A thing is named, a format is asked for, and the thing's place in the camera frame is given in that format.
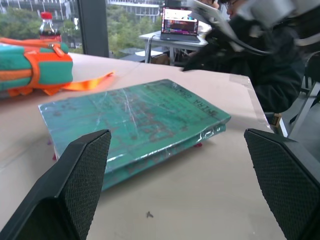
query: laptop screen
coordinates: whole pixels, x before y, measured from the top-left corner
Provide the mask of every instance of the laptop screen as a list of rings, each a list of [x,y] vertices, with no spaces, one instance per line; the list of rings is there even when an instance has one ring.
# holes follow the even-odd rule
[[[199,22],[189,16],[191,13],[186,7],[163,7],[161,32],[196,36]]]

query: building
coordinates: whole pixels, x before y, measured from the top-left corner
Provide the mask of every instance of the building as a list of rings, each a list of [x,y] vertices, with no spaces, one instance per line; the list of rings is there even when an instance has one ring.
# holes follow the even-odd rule
[[[7,7],[37,12],[52,13],[54,21],[79,18],[77,0],[0,0],[0,12],[5,13]]]
[[[149,17],[153,22],[160,15],[163,0],[106,0],[107,5],[122,6],[126,12],[137,17]]]

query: laptop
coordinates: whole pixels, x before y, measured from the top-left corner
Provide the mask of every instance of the laptop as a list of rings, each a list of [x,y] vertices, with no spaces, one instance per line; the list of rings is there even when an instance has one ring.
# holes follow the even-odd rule
[[[199,43],[197,37],[199,21],[190,16],[188,7],[168,7],[162,10],[160,39]]]

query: green book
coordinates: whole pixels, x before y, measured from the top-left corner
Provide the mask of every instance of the green book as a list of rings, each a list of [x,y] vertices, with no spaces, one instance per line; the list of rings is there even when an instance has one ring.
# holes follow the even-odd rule
[[[226,130],[230,115],[168,79],[39,106],[59,158],[82,135],[111,131],[102,190]]]

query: red bottle cap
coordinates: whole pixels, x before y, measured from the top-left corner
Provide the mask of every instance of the red bottle cap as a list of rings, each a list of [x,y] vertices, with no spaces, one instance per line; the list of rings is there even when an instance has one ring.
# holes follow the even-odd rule
[[[52,19],[52,14],[50,12],[47,12],[47,11],[43,11],[41,13],[41,18],[42,19]]]

